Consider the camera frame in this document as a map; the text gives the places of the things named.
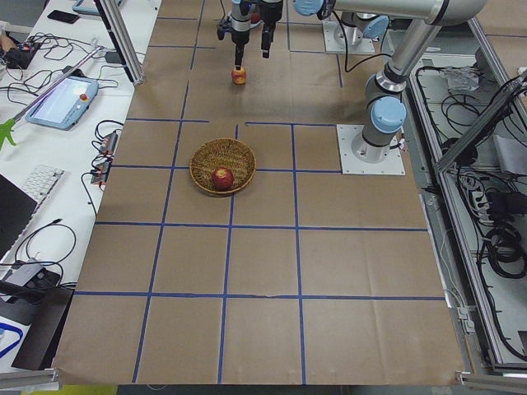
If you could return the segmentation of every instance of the keyboard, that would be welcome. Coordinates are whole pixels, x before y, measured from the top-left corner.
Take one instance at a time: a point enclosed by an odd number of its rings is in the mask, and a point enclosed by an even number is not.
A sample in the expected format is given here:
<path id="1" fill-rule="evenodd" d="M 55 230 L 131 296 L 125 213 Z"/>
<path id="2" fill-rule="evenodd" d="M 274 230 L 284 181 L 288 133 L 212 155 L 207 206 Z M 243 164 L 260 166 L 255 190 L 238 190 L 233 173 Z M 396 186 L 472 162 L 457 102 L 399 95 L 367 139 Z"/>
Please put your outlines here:
<path id="1" fill-rule="evenodd" d="M 36 200 L 35 212 L 42 206 L 54 186 L 63 176 L 64 170 L 54 167 L 38 165 L 22 186 L 22 191 Z"/>

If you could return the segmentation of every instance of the woven basket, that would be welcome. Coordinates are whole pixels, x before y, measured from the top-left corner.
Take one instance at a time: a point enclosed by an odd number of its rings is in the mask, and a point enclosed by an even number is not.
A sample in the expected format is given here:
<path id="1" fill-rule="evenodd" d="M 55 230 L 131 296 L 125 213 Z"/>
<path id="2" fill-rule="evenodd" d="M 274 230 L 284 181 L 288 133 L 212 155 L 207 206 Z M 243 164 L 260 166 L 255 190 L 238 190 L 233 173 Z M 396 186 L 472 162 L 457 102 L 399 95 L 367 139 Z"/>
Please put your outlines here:
<path id="1" fill-rule="evenodd" d="M 234 183 L 228 191 L 217 191 L 212 173 L 218 167 L 229 169 Z M 213 196 L 232 195 L 245 188 L 253 178 L 256 164 L 253 151 L 243 142 L 233 138 L 218 138 L 198 148 L 190 160 L 190 176 L 206 193 Z"/>

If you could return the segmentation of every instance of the robotic arm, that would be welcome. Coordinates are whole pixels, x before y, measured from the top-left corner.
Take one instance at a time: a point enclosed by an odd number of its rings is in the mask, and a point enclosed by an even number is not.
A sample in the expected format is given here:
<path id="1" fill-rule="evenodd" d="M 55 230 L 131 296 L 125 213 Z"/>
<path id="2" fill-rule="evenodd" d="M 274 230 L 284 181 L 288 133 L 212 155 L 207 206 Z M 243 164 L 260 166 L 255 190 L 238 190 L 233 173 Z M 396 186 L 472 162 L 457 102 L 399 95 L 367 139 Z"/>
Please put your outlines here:
<path id="1" fill-rule="evenodd" d="M 240 70 L 244 57 L 244 47 L 249 43 L 251 14 L 254 6 L 263 22 L 262 29 L 262 55 L 269 57 L 271 43 L 277 22 L 282 19 L 283 0 L 231 0 L 232 9 L 229 22 L 220 22 L 218 25 L 218 39 L 223 40 L 225 32 L 231 33 L 232 42 L 235 44 L 235 69 Z"/>
<path id="2" fill-rule="evenodd" d="M 370 115 L 362 134 L 352 143 L 354 154 L 369 163 L 381 162 L 395 133 L 403 126 L 406 108 L 398 96 L 410 72 L 442 26 L 452 26 L 472 18 L 487 0 L 293 0 L 298 13 L 327 18 L 332 11 L 359 12 L 413 18 L 403 42 L 394 51 L 384 70 L 366 84 Z"/>

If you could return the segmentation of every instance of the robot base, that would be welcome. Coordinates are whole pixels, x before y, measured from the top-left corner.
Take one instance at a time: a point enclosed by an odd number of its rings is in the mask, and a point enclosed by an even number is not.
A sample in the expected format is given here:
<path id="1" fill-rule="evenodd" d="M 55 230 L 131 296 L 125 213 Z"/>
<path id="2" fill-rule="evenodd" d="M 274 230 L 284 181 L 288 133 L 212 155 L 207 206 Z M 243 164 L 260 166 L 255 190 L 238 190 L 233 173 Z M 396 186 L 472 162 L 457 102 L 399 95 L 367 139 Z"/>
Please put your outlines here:
<path id="1" fill-rule="evenodd" d="M 338 22 L 322 22 L 322 31 L 324 32 L 324 43 L 326 46 L 326 53 L 346 53 L 346 47 L 344 42 L 338 42 L 335 40 L 334 32 L 335 29 L 340 31 L 340 25 Z M 355 55 L 369 55 L 375 53 L 373 42 L 371 39 L 362 39 L 359 44 L 347 46 L 347 51 L 350 54 Z"/>
<path id="2" fill-rule="evenodd" d="M 388 150 L 385 159 L 379 163 L 366 163 L 355 156 L 352 152 L 352 142 L 363 128 L 363 125 L 337 125 L 338 150 L 343 174 L 406 175 L 398 149 Z M 396 137 L 391 145 L 395 144 L 397 144 Z"/>

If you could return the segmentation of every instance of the apple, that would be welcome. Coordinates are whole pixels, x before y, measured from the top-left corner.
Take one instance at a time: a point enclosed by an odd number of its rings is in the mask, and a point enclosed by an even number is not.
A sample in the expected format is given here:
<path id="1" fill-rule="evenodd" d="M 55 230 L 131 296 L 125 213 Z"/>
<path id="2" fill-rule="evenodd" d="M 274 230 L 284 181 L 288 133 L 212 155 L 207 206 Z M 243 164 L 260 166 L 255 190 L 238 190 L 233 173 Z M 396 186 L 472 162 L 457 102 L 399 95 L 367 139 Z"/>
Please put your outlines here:
<path id="1" fill-rule="evenodd" d="M 258 23 L 260 21 L 261 21 L 260 14 L 258 14 L 257 12 L 253 12 L 252 14 L 250 14 L 251 25 L 254 25 L 255 23 Z"/>
<path id="2" fill-rule="evenodd" d="M 225 167 L 218 167 L 212 172 L 212 182 L 218 191 L 228 191 L 234 184 L 234 175 Z"/>
<path id="3" fill-rule="evenodd" d="M 243 67 L 240 70 L 236 70 L 236 67 L 234 67 L 231 72 L 231 80 L 234 85 L 245 85 L 247 72 Z"/>

